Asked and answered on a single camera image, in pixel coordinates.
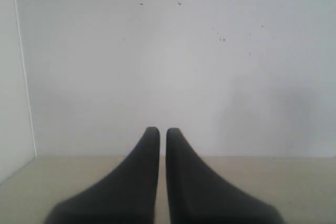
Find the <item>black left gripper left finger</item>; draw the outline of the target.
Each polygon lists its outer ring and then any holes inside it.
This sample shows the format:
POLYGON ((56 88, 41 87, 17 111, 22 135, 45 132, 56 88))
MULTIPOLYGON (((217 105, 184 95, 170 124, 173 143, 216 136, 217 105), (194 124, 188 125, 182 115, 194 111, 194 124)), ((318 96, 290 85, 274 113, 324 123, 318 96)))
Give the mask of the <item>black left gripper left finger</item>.
POLYGON ((45 223, 154 223, 160 132, 147 127, 130 154, 107 176, 59 202, 45 223))

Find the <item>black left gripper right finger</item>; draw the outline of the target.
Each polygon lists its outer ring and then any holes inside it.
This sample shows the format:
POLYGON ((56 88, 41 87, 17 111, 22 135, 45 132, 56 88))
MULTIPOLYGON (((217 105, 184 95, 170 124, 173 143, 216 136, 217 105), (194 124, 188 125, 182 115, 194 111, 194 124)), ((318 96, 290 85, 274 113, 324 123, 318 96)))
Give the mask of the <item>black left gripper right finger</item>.
POLYGON ((179 128, 166 133, 166 185, 171 223, 284 223, 272 205, 212 170, 179 128))

